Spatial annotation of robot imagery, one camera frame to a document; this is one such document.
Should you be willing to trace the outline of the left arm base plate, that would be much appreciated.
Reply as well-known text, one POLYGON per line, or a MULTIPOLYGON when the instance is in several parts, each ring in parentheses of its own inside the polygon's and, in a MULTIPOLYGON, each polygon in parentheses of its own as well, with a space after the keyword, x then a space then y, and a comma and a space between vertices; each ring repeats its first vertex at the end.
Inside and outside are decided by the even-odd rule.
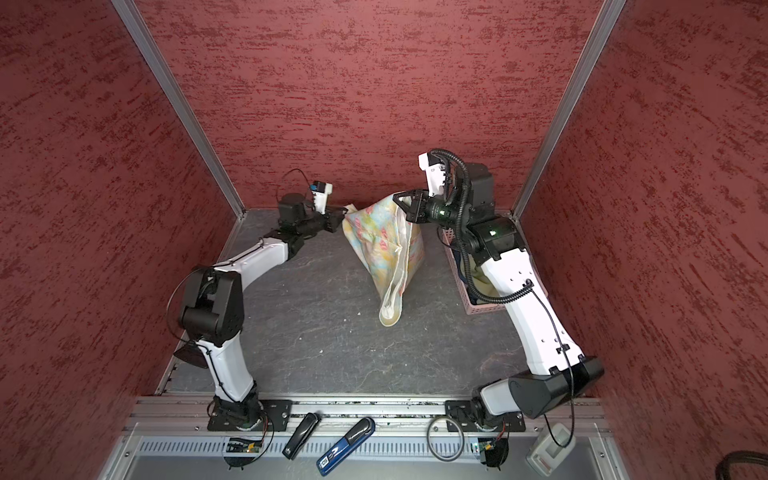
MULTIPOLYGON (((288 399, 268 399, 261 400, 262 411, 269 419, 268 429, 275 432, 285 432, 288 429, 288 423, 291 417, 293 401, 288 399)), ((209 419, 207 430, 210 432, 244 432, 251 433, 262 431, 264 424, 258 420, 253 427, 248 429, 239 428, 234 421, 226 418, 220 413, 217 407, 209 409, 209 419)))

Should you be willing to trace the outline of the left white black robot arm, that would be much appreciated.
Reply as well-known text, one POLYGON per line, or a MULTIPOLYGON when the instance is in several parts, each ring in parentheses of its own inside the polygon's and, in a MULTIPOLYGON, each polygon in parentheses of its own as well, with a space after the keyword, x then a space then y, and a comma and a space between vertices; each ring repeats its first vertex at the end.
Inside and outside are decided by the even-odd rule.
POLYGON ((267 426, 258 387, 245 363, 240 335, 245 321, 244 292, 275 267, 293 259, 305 242, 322 231, 336 232, 348 209, 329 206, 327 193, 313 201, 298 193, 278 201, 278 225, 243 252, 201 266, 181 282, 178 325, 187 339, 174 352, 184 363, 206 369, 214 383, 211 430, 226 425, 240 431, 267 426))

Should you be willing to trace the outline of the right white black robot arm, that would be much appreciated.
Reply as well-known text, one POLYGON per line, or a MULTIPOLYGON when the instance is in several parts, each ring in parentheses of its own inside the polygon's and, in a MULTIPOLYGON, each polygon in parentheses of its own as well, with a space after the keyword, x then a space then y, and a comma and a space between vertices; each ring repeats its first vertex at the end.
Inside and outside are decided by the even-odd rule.
POLYGON ((471 421, 492 429, 508 414, 538 418, 574 402, 604 367, 583 353, 558 319, 517 227, 495 210, 491 173, 446 150, 420 155, 419 167, 426 188, 394 194, 395 204, 410 223, 452 232, 471 297, 505 308, 526 355, 525 371, 476 390, 471 421))

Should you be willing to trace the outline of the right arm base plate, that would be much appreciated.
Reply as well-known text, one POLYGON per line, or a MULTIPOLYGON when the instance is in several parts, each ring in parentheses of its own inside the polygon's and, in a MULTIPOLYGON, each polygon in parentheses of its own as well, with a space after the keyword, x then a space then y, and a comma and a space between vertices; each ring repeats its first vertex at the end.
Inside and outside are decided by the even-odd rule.
POLYGON ((485 409, 479 398, 448 400, 444 406, 445 414, 458 423, 464 432, 522 433, 526 431, 525 420, 520 412, 493 415, 485 409))

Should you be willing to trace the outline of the floral pastel skirt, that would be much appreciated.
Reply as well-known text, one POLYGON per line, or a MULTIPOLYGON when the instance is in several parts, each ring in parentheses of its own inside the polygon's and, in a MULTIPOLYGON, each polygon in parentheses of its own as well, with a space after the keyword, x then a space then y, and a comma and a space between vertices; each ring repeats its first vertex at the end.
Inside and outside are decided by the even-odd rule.
POLYGON ((387 197, 363 209, 348 205, 342 229, 380 297, 380 323, 394 326, 402 315, 405 290, 425 259, 420 226, 408 222, 387 197))

